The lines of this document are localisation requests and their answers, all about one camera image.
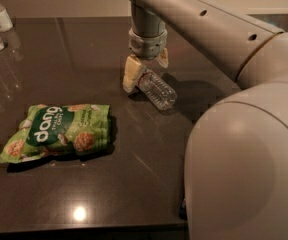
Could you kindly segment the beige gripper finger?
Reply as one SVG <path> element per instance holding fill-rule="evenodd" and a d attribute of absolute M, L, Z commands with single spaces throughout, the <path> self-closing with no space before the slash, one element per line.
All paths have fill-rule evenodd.
<path fill-rule="evenodd" d="M 164 48 L 161 53 L 156 57 L 156 61 L 163 67 L 167 68 L 169 65 L 168 61 L 168 51 Z"/>
<path fill-rule="evenodd" d="M 127 93 L 133 91 L 145 69 L 145 65 L 138 57 L 135 55 L 129 55 L 127 57 L 123 76 L 123 89 Z"/>

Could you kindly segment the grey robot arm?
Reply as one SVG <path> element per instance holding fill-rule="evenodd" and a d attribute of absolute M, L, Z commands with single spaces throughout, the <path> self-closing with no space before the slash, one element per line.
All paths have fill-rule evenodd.
<path fill-rule="evenodd" d="M 288 33 L 210 0 L 130 1 L 135 55 L 156 58 L 169 25 L 241 89 L 190 133 L 190 240 L 288 240 Z"/>

